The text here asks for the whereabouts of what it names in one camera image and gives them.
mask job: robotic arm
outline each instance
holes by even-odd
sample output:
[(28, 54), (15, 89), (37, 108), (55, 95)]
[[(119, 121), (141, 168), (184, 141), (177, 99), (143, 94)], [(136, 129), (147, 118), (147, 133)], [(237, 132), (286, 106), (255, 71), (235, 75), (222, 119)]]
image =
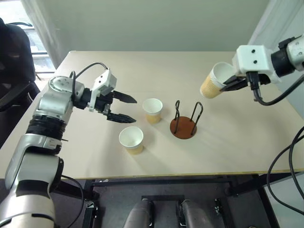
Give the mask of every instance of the robotic arm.
[(230, 77), (221, 91), (239, 90), (250, 86), (255, 101), (262, 105), (274, 105), (284, 99), (303, 81), (301, 76), (282, 96), (272, 102), (264, 102), (259, 86), (281, 82), (281, 77), (295, 70), (304, 70), (304, 35), (292, 37), (279, 43), (279, 50), (272, 50), (259, 45), (241, 45), (232, 58), (235, 75)]
[(25, 135), (19, 140), (5, 175), (5, 185), (10, 192), (0, 205), (1, 228), (54, 227), (55, 210), (49, 193), (60, 183), (64, 163), (57, 154), (74, 106), (80, 109), (88, 106), (90, 111), (97, 110), (106, 115), (107, 120), (119, 123), (136, 121), (111, 112), (114, 98), (126, 103), (136, 103), (136, 100), (112, 91), (116, 78), (110, 69), (105, 67), (92, 90), (73, 76), (50, 79)]

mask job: black cable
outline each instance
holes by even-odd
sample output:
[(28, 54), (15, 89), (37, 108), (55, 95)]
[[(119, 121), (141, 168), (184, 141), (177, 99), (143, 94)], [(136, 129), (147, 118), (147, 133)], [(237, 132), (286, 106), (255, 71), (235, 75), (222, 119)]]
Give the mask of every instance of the black cable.
[(73, 71), (70, 73), (70, 76), (69, 76), (69, 78), (72, 78), (72, 76), (73, 76)]
[(78, 181), (76, 181), (74, 178), (71, 178), (71, 177), (68, 177), (65, 175), (61, 175), (61, 177), (67, 178), (67, 179), (73, 181), (74, 183), (76, 183), (78, 185), (78, 187), (80, 188), (80, 193), (81, 193), (81, 207), (80, 207), (80, 210), (79, 210), (76, 218), (66, 227), (66, 228), (70, 228), (77, 221), (77, 219), (79, 218), (79, 216), (82, 212), (82, 208), (84, 207), (84, 203), (85, 203), (84, 191), (82, 189), (81, 184)]
[(76, 74), (75, 71), (71, 72), (72, 79), (73, 79), (73, 82), (72, 82), (72, 96), (71, 96), (72, 102), (74, 102), (74, 99), (75, 99), (75, 84), (76, 84), (76, 76), (75, 76), (75, 74)]
[(265, 102), (261, 98), (259, 92), (257, 90), (253, 91), (253, 94), (255, 96), (256, 101), (258, 101), (261, 105), (270, 106), (278, 103), (279, 101), (283, 100), (285, 97), (287, 97), (291, 92), (293, 92), (302, 82), (304, 82), (304, 75), (302, 75), (296, 82), (294, 82), (285, 92), (283, 92), (280, 96), (278, 96), (276, 99)]
[(92, 64), (88, 65), (86, 68), (84, 68), (82, 71), (80, 71), (80, 72), (76, 75), (76, 79), (77, 79), (83, 72), (85, 72), (88, 68), (90, 68), (90, 67), (92, 67), (92, 66), (94, 66), (94, 65), (97, 65), (97, 64), (102, 65), (102, 66), (104, 67), (105, 70), (108, 69), (108, 67), (107, 67), (104, 63), (101, 63), (101, 62), (92, 63)]
[(293, 165), (293, 151), (294, 151), (294, 147), (295, 147), (295, 142), (298, 140), (298, 138), (300, 137), (300, 135), (302, 134), (302, 132), (304, 131), (304, 127), (302, 127), (299, 132), (296, 134), (296, 136), (294, 137), (294, 140), (292, 141), (291, 145), (290, 145), (290, 149), (289, 149), (289, 167), (290, 167), (290, 173), (291, 176), (294, 179), (294, 184), (296, 186), (296, 188), (298, 189), (300, 195), (302, 196), (302, 198), (304, 199), (304, 192), (301, 189), (298, 179), (295, 176), (295, 170), (294, 170), (294, 165)]
[[(302, 140), (304, 138), (304, 135), (302, 135), (300, 138), (298, 138), (294, 144), (298, 143), (300, 140)], [(304, 211), (301, 211), (297, 208), (294, 208), (290, 205), (288, 205), (287, 203), (284, 203), (283, 201), (281, 201), (280, 199), (278, 199), (278, 197), (276, 197), (276, 195), (274, 194), (274, 192), (272, 191), (271, 187), (270, 187), (270, 173), (271, 173), (271, 170), (272, 168), (274, 167), (275, 163), (277, 162), (277, 160), (282, 156), (283, 153), (285, 153), (289, 148), (291, 147), (291, 145), (287, 146), (285, 149), (283, 149), (277, 156), (276, 158), (273, 160), (273, 162), (271, 163), (270, 167), (269, 167), (269, 170), (267, 172), (267, 187), (268, 187), (268, 190), (270, 192), (270, 194), (272, 195), (272, 197), (280, 204), (284, 205), (285, 207), (291, 209), (291, 210), (294, 210), (295, 212), (298, 212), (300, 213), (301, 215), (304, 215)]]

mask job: wooden table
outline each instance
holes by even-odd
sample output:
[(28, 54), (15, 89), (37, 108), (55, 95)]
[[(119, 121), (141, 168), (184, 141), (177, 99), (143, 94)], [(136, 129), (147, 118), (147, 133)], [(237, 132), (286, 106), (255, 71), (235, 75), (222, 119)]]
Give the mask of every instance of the wooden table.
[[(275, 156), (288, 146), (304, 121), (285, 99), (265, 107), (253, 101), (249, 88), (225, 92), (214, 99), (204, 98), (199, 88), (213, 65), (231, 63), (233, 52), (86, 52), (71, 51), (56, 75), (78, 73), (93, 62), (104, 62), (117, 77), (116, 90), (133, 96), (138, 104), (114, 100), (111, 110), (135, 118), (133, 124), (114, 123), (97, 112), (74, 108), (67, 125), (62, 150), (63, 173), (74, 178), (130, 176), (265, 173)], [(78, 80), (91, 88), (103, 71), (94, 66)], [(262, 97), (269, 101), (281, 93), (275, 85), (262, 86)], [(142, 103), (155, 97), (163, 102), (162, 120), (150, 125)], [(31, 107), (0, 150), (0, 178), (33, 111)], [(204, 112), (196, 135), (188, 140), (174, 137), (169, 129), (180, 100), (180, 114), (190, 117), (197, 101)], [(144, 132), (144, 151), (130, 155), (118, 142), (127, 126)], [(304, 170), (304, 143), (294, 151), (294, 166)], [(289, 169), (285, 154), (274, 171)]]

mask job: kraft paper cup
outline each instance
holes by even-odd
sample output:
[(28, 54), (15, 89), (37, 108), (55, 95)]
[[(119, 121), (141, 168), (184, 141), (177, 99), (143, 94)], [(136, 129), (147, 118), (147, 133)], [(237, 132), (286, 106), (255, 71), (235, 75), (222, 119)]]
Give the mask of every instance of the kraft paper cup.
[(142, 104), (149, 123), (155, 124), (161, 120), (162, 102), (156, 98), (149, 98)]
[(119, 134), (119, 142), (130, 154), (143, 151), (143, 132), (138, 127), (126, 127)]
[(224, 82), (227, 81), (231, 76), (234, 75), (233, 66), (219, 62), (210, 71), (209, 75), (206, 77), (205, 81), (200, 87), (200, 93), (205, 98), (214, 98), (217, 95), (221, 94), (222, 89), (225, 84)]

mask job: window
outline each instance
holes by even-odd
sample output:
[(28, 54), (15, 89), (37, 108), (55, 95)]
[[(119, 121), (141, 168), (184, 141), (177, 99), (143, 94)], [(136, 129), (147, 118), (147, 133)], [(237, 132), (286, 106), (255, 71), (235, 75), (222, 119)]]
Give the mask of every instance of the window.
[[(4, 23), (24, 22), (31, 24), (20, 0), (0, 1), (0, 18)], [(37, 86), (42, 89), (55, 71), (54, 65), (33, 26), (19, 25), (27, 34), (33, 55)]]

